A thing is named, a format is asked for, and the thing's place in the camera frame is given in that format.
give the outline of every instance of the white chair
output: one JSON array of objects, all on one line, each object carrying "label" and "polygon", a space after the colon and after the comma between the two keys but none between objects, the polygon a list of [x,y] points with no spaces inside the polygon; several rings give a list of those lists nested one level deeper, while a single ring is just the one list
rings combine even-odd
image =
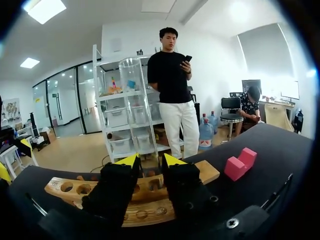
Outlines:
[{"label": "white chair", "polygon": [[275,104],[266,104],[264,106],[264,110],[265,120],[267,124],[288,130],[290,132],[295,131],[294,127],[291,125],[288,119],[287,110],[285,109],[285,107]]}]

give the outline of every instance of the water jug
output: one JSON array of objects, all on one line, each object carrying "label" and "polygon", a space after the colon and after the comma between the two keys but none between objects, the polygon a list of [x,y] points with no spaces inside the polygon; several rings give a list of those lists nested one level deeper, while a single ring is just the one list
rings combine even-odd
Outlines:
[{"label": "water jug", "polygon": [[211,111],[211,116],[209,116],[209,123],[213,126],[214,134],[218,132],[218,118],[215,116],[215,111]]},{"label": "water jug", "polygon": [[200,118],[200,125],[205,123],[204,122],[205,119],[206,119],[206,114],[202,113],[202,118]]},{"label": "water jug", "polygon": [[212,147],[212,140],[214,137],[214,127],[208,123],[208,119],[205,118],[203,123],[199,126],[200,138],[199,138],[199,149],[207,150]]}]

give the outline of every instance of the black table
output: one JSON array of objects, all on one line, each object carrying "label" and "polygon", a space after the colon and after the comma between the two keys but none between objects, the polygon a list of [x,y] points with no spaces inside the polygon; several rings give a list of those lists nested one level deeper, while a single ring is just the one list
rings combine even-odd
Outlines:
[{"label": "black table", "polygon": [[[284,195],[282,194],[282,198],[279,199],[270,218],[263,226],[263,230],[267,231],[279,216],[279,208],[284,209],[298,189],[312,144],[312,140],[296,133],[267,124],[258,124],[233,140],[189,157],[186,161],[196,163],[207,160],[220,172],[218,179],[207,184],[208,189],[219,197],[219,208],[214,216],[217,223],[232,217],[250,205],[261,206],[273,192],[282,186],[289,174],[293,173],[292,183],[285,200],[282,201]],[[226,161],[232,156],[238,157],[245,147],[257,152],[255,164],[243,177],[233,182],[224,175]],[[89,180],[91,176],[97,174],[56,171],[29,166],[14,180],[8,193],[28,226],[36,224],[42,215],[30,201],[27,201],[25,193],[29,193],[46,211],[56,209],[72,216],[74,207],[47,194],[44,187],[52,177],[75,179],[78,175]],[[123,228],[121,234],[161,238],[167,234],[163,229],[169,229],[173,224],[175,223],[167,222],[144,227],[127,227]]]}]

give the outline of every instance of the man's hand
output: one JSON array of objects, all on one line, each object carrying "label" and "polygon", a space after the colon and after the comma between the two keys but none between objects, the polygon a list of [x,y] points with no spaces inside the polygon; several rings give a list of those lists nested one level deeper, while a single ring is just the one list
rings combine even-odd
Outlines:
[{"label": "man's hand", "polygon": [[188,74],[191,72],[191,65],[188,61],[183,61],[180,67]]},{"label": "man's hand", "polygon": [[252,114],[252,115],[250,115],[251,117],[251,119],[253,120],[253,121],[255,121],[255,122],[259,122],[259,120],[260,120],[260,117],[259,116],[256,116],[256,115],[254,115],[254,114]]}]

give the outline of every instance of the glass wall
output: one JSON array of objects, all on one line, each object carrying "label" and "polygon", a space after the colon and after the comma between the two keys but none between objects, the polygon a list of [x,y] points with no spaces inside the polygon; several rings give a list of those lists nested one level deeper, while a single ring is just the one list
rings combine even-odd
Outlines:
[{"label": "glass wall", "polygon": [[72,68],[46,81],[49,110],[57,137],[72,137],[85,133],[79,115],[75,79],[76,68]]},{"label": "glass wall", "polygon": [[79,101],[86,133],[99,132],[101,131],[101,126],[96,101],[92,62],[78,66],[77,72]]},{"label": "glass wall", "polygon": [[101,132],[92,62],[49,77],[33,93],[39,129],[52,127],[57,137]]}]

